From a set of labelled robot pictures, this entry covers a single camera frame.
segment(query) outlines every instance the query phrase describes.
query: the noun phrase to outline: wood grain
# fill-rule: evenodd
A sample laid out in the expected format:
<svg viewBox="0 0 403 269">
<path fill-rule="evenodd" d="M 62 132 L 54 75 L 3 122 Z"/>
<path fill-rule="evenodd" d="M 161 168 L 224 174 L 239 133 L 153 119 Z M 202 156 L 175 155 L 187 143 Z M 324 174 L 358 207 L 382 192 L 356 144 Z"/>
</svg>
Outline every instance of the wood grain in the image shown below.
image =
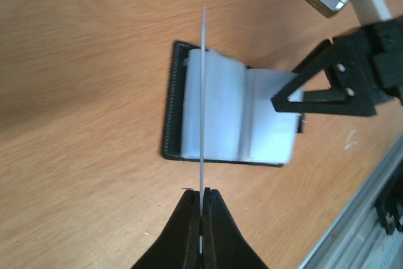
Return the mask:
<svg viewBox="0 0 403 269">
<path fill-rule="evenodd" d="M 198 43 L 203 4 L 208 46 L 254 67 L 289 71 L 358 25 L 303 0 L 0 0 L 0 268 L 130 268 L 197 188 L 198 165 L 159 144 L 171 44 Z M 305 258 L 402 133 L 398 103 L 378 112 L 308 115 L 281 169 L 207 165 L 270 268 Z"/>
</svg>

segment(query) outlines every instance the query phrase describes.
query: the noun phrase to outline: open book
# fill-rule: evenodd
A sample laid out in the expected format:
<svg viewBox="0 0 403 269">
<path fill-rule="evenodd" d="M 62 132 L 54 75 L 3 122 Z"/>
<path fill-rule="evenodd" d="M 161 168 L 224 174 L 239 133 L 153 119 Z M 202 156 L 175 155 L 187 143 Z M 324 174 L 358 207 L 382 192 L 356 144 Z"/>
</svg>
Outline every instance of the open book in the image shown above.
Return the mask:
<svg viewBox="0 0 403 269">
<path fill-rule="evenodd" d="M 200 158 L 201 50 L 190 50 L 183 101 L 181 157 Z M 291 72 L 248 69 L 214 50 L 205 63 L 205 159 L 264 164 L 289 162 L 300 115 L 277 113 L 271 97 Z M 290 96 L 302 101 L 300 88 Z"/>
</svg>

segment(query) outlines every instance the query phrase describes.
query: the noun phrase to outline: notebook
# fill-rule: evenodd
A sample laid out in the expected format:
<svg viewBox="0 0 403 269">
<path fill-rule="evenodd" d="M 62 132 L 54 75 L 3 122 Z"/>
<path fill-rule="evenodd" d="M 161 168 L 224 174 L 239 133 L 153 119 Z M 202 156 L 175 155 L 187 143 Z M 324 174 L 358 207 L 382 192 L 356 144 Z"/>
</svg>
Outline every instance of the notebook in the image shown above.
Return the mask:
<svg viewBox="0 0 403 269">
<path fill-rule="evenodd" d="M 181 154 L 200 158 L 201 50 L 191 49 L 183 96 Z M 281 165 L 289 162 L 300 114 L 277 113 L 271 97 L 296 74 L 250 69 L 214 50 L 205 58 L 205 159 Z M 303 89 L 290 101 L 302 101 Z"/>
</svg>

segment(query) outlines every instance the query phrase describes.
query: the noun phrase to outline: wooden table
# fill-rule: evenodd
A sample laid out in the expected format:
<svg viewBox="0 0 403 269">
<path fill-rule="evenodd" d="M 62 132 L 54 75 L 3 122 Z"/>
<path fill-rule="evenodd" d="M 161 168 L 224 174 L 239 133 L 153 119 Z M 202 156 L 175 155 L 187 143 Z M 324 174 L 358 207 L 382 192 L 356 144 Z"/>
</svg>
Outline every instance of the wooden table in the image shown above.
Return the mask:
<svg viewBox="0 0 403 269">
<path fill-rule="evenodd" d="M 198 187 L 198 164 L 159 146 L 172 42 L 199 42 L 205 3 L 208 46 L 260 68 L 289 71 L 358 25 L 351 8 L 326 20 L 303 0 L 0 0 L 0 268 L 130 268 Z M 305 258 L 402 133 L 403 109 L 307 121 L 281 169 L 206 167 L 271 268 Z"/>
</svg>

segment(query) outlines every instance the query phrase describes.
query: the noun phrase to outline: wooden surface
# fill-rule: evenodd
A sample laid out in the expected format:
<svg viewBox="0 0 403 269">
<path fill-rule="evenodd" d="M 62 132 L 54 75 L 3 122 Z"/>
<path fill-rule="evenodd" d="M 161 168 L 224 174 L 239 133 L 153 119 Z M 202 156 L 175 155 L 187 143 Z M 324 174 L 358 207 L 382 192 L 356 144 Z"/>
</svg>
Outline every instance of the wooden surface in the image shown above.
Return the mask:
<svg viewBox="0 0 403 269">
<path fill-rule="evenodd" d="M 0 268 L 130 268 L 198 187 L 159 145 L 171 45 L 199 42 L 203 4 L 208 47 L 254 67 L 289 71 L 357 25 L 303 0 L 0 0 Z M 378 112 L 308 115 L 281 169 L 207 165 L 270 268 L 305 258 L 401 134 L 397 102 Z"/>
</svg>

